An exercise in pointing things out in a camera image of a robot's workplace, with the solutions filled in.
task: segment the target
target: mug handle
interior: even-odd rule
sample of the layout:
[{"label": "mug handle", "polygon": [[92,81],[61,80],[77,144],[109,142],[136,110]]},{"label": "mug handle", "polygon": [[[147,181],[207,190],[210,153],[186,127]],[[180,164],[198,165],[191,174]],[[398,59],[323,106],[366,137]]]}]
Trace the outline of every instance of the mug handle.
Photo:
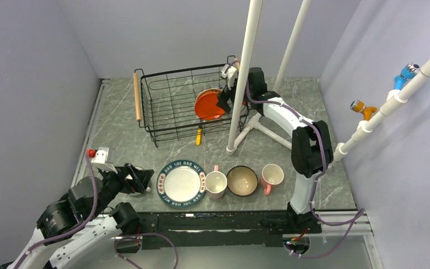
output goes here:
[{"label": "mug handle", "polygon": [[266,189],[264,189],[264,195],[268,196],[271,192],[271,185],[268,184]]}]

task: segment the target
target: blue valve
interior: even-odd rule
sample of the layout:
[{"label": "blue valve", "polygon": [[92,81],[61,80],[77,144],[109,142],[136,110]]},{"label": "blue valve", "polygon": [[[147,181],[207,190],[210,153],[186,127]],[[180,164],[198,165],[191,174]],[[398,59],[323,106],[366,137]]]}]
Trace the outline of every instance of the blue valve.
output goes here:
[{"label": "blue valve", "polygon": [[397,75],[393,80],[395,81],[395,90],[403,89],[405,83],[412,79],[419,71],[419,65],[415,63],[408,63],[399,75]]}]

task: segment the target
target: marble countertop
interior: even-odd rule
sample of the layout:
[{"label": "marble countertop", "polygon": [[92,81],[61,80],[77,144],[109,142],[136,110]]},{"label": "marble countertop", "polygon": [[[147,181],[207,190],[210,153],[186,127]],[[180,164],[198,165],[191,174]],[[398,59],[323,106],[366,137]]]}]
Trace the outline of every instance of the marble countertop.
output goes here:
[{"label": "marble countertop", "polygon": [[[268,88],[274,84],[274,78],[266,78]],[[318,80],[315,78],[285,78],[278,91],[286,103],[313,120],[329,119],[320,95]],[[291,164],[290,150],[275,142],[258,130],[252,130],[232,156],[226,154],[228,130],[209,133],[202,138],[200,146],[195,145],[195,137],[182,138],[179,141],[158,142],[158,148],[151,141],[149,133],[138,127],[134,113],[134,88],[131,79],[112,79],[103,93],[103,105],[91,147],[116,148],[114,164],[132,163],[144,169],[153,169],[151,192],[140,195],[118,194],[110,206],[119,202],[130,202],[138,212],[161,211],[236,211],[236,210],[281,210],[285,209],[295,187],[296,172]],[[260,123],[288,139],[279,126],[262,117]],[[170,161],[192,160],[203,166],[206,173],[213,171],[214,165],[227,173],[236,165],[252,168],[258,177],[264,165],[275,163],[284,171],[285,178],[279,188],[265,196],[258,185],[255,192],[241,197],[229,190],[219,200],[204,196],[196,205],[187,208],[174,208],[160,200],[156,192],[156,179],[161,169]],[[336,163],[322,178],[315,205],[318,209],[353,209],[355,204],[342,163]]]}]

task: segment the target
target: black wire dish rack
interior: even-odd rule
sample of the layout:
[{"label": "black wire dish rack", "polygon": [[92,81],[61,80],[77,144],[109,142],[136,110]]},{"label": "black wire dish rack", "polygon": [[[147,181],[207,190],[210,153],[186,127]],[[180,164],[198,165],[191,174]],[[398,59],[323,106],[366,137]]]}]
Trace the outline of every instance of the black wire dish rack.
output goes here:
[{"label": "black wire dish rack", "polygon": [[[228,56],[227,63],[230,59],[235,59],[235,56]],[[221,78],[224,65],[222,63],[151,75],[145,75],[142,69],[134,70],[134,73],[142,73],[139,90],[143,125],[139,122],[139,127],[150,134],[156,147],[161,141],[197,136],[199,129],[203,135],[230,129],[232,111],[217,119],[203,120],[194,110],[195,100],[200,92],[225,87],[227,81]],[[249,113],[249,108],[243,105],[238,122],[240,131]]]}]

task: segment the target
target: white wall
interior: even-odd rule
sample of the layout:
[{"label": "white wall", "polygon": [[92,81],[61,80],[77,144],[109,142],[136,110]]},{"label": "white wall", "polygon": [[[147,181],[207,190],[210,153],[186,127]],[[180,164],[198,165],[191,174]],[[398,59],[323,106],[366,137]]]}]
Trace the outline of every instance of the white wall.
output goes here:
[{"label": "white wall", "polygon": [[[302,0],[264,1],[252,66],[278,73]],[[315,0],[286,76],[319,77],[360,0]],[[59,0],[99,77],[241,57],[249,1]]]},{"label": "white wall", "polygon": [[[321,76],[334,133],[346,141],[360,99],[380,106],[393,77],[430,54],[430,1],[363,0]],[[344,159],[386,269],[430,268],[430,82]]]},{"label": "white wall", "polygon": [[55,0],[0,1],[0,265],[69,188],[98,88]]}]

